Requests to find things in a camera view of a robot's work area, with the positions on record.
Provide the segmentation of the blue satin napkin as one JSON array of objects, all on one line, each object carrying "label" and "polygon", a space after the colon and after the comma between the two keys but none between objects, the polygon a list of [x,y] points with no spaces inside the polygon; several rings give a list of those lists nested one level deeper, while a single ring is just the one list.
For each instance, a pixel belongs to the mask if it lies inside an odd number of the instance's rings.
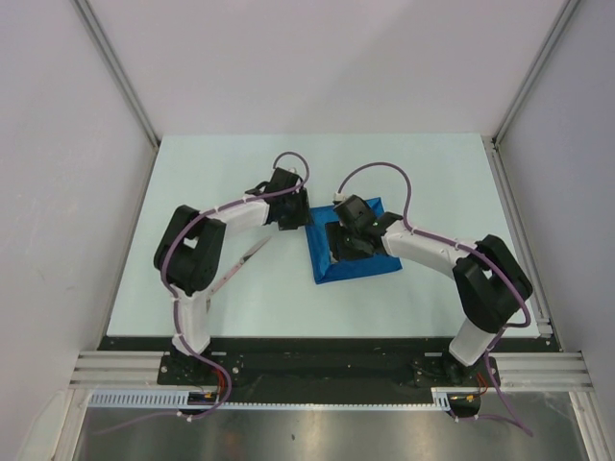
[{"label": "blue satin napkin", "polygon": [[374,255],[362,260],[341,263],[331,262],[325,225],[329,222],[338,222],[333,206],[313,207],[310,211],[314,224],[306,226],[305,230],[316,284],[373,277],[403,269],[401,260],[389,255]]}]

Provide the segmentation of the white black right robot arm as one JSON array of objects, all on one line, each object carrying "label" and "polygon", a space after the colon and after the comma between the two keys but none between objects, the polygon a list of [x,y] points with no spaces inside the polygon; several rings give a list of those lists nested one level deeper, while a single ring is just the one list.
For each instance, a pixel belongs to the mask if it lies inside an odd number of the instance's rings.
[{"label": "white black right robot arm", "polygon": [[465,385],[478,362],[509,328],[531,324],[526,301],[533,287],[503,240],[489,234],[476,242],[453,240],[411,226],[399,214],[378,216],[357,195],[334,195],[333,212],[341,227],[344,255],[394,256],[430,268],[455,282],[465,314],[458,333],[443,353],[443,374]]}]

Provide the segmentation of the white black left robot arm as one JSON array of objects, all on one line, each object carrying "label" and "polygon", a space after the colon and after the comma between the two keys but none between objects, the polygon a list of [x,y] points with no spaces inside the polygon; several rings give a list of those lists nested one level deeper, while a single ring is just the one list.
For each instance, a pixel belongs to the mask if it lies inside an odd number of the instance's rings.
[{"label": "white black left robot arm", "polygon": [[154,255],[154,267],[173,300],[174,348],[183,353],[179,372],[189,382],[206,381],[211,359],[207,327],[210,295],[227,238],[275,223],[281,231],[310,223],[306,180],[294,170],[276,167],[231,203],[207,211],[179,206],[172,214]]}]

